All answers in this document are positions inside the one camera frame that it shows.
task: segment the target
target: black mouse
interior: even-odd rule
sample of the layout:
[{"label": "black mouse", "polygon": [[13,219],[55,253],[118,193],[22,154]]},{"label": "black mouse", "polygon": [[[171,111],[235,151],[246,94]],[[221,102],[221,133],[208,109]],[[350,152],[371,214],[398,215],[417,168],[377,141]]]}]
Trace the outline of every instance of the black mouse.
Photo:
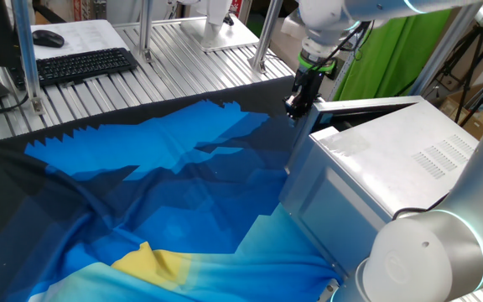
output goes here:
[{"label": "black mouse", "polygon": [[61,48],[65,44],[65,39],[54,32],[50,32],[49,30],[40,29],[33,31],[33,44],[38,46]]}]

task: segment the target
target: green curtain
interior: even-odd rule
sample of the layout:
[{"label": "green curtain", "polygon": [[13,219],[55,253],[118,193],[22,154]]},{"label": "green curtain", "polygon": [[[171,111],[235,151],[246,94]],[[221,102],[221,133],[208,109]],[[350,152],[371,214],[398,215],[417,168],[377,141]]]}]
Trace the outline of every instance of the green curtain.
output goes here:
[{"label": "green curtain", "polygon": [[390,20],[372,30],[335,101],[394,96],[414,80],[434,50],[450,11]]}]

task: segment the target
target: black keyboard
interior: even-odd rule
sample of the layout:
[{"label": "black keyboard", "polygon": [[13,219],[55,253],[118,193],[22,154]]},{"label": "black keyboard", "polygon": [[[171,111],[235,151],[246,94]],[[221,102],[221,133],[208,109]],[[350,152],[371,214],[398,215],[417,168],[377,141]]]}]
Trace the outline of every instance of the black keyboard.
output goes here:
[{"label": "black keyboard", "polygon": [[[138,63],[124,48],[103,49],[76,55],[65,55],[50,59],[37,60],[40,85],[56,83],[80,83],[86,78],[106,73],[131,70]],[[14,85],[25,90],[21,68],[9,68]]]}]

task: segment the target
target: white paper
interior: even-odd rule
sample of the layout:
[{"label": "white paper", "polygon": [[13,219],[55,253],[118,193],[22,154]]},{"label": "white paper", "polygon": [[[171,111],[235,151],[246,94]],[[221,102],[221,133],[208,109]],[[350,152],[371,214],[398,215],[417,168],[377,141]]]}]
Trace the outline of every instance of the white paper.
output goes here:
[{"label": "white paper", "polygon": [[60,34],[65,39],[65,45],[59,49],[35,45],[34,55],[37,60],[101,49],[125,48],[130,50],[106,20],[31,26],[32,32],[39,29]]}]

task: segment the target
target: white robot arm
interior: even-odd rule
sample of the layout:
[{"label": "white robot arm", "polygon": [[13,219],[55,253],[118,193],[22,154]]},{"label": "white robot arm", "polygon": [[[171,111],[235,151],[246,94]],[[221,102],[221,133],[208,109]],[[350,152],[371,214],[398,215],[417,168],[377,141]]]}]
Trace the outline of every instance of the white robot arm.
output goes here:
[{"label": "white robot arm", "polygon": [[[322,66],[343,30],[381,20],[460,7],[479,0],[299,0],[307,26],[291,117],[316,98]],[[386,225],[370,257],[335,292],[332,302],[443,302],[483,287],[483,139],[452,192],[431,211]]]},{"label": "white robot arm", "polygon": [[297,119],[312,107],[324,71],[331,66],[329,56],[337,48],[344,30],[367,27],[372,20],[413,16],[478,2],[480,0],[299,0],[308,37],[302,43],[293,96],[287,102],[288,114]]}]

